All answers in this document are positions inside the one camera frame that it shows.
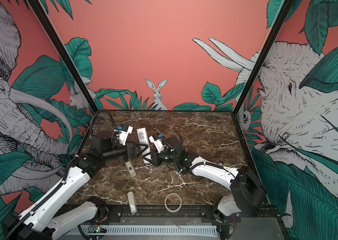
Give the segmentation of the white remote control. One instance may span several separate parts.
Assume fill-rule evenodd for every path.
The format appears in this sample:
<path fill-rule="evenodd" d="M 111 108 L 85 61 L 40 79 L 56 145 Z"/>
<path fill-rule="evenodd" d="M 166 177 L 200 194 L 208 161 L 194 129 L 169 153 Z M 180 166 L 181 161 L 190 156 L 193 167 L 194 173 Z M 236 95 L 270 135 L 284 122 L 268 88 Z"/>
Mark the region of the white remote control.
<path fill-rule="evenodd" d="M 149 142 L 149 139 L 148 139 L 148 134 L 147 134 L 146 128 L 137 129 L 137 134 L 138 134 L 140 144 L 144 144 L 144 145 L 148 146 L 148 148 L 145 151 L 143 151 L 142 155 L 150 153 L 151 148 L 150 148 L 150 142 Z"/>

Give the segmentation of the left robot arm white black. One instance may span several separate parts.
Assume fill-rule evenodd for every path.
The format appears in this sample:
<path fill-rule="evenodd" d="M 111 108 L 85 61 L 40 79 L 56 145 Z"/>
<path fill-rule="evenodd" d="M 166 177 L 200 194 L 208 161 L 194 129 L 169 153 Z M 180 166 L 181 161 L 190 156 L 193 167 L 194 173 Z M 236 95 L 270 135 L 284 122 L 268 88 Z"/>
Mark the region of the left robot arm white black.
<path fill-rule="evenodd" d="M 129 132 L 101 131 L 92 137 L 91 147 L 75 157 L 63 178 L 43 197 L 19 216 L 8 216 L 3 221 L 6 240 L 56 240 L 80 224 L 94 220 L 102 222 L 108 218 L 107 203 L 91 197 L 79 207 L 56 216 L 65 202 L 83 185 L 90 181 L 108 160 L 123 158 L 131 175 L 135 175 L 132 158 L 137 158 L 150 148 L 148 141 L 128 141 Z"/>

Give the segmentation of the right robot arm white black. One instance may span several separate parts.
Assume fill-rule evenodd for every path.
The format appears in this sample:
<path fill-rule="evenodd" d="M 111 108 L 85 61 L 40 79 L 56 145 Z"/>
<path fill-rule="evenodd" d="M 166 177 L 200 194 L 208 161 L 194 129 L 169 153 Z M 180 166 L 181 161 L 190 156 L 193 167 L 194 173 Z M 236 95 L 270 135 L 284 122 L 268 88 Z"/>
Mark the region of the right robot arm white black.
<path fill-rule="evenodd" d="M 231 191 L 217 204 L 217 212 L 225 215 L 247 214 L 258 216 L 266 190 L 257 175 L 247 166 L 241 168 L 225 167 L 187 152 L 182 141 L 175 137 L 164 138 L 161 134 L 149 137 L 156 150 L 144 154 L 144 159 L 155 166 L 173 163 L 181 175 L 209 179 Z"/>

